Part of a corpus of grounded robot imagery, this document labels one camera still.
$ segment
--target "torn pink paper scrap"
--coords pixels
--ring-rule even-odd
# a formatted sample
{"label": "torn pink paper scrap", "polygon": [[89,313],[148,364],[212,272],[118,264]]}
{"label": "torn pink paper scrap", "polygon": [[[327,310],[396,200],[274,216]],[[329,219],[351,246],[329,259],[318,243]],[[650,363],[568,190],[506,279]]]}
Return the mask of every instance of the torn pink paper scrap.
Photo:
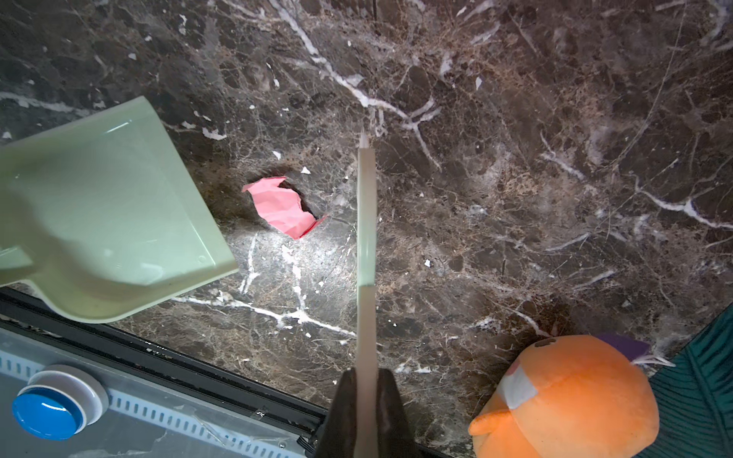
{"label": "torn pink paper scrap", "polygon": [[297,240],[318,226],[323,218],[316,221],[312,214],[304,212],[298,193],[279,187],[285,180],[286,177],[262,178],[245,185],[242,192],[249,191],[252,195],[258,215],[275,229]]}

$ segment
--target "plush toy arm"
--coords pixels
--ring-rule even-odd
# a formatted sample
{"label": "plush toy arm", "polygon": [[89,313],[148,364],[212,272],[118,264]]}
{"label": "plush toy arm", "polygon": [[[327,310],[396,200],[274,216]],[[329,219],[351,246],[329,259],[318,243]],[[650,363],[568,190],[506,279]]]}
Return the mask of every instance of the plush toy arm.
{"label": "plush toy arm", "polygon": [[496,431],[505,421],[511,420],[512,414],[509,409],[486,412],[474,418],[468,427],[468,434],[472,436],[490,434]]}

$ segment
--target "orange plush toy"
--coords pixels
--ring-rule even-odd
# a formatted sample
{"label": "orange plush toy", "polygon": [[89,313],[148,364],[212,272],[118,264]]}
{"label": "orange plush toy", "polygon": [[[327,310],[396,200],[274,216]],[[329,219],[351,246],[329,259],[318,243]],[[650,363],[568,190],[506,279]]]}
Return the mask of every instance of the orange plush toy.
{"label": "orange plush toy", "polygon": [[478,458],[631,458],[659,412],[644,373],[593,336],[526,348],[468,428]]}

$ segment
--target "blue button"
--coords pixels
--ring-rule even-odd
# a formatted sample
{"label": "blue button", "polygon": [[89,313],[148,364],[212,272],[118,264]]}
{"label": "blue button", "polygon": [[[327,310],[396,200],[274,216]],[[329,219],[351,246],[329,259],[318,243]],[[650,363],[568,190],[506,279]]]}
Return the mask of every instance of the blue button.
{"label": "blue button", "polygon": [[31,388],[15,398],[12,414],[27,432],[50,440],[68,439],[84,421],[74,401],[47,388]]}

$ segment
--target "teal fabric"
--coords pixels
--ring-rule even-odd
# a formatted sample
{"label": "teal fabric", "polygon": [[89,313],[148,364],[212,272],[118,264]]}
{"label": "teal fabric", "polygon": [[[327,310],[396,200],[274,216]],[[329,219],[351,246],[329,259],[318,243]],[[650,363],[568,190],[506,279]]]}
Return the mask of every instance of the teal fabric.
{"label": "teal fabric", "polygon": [[733,457],[733,306],[651,378],[657,440],[638,458]]}

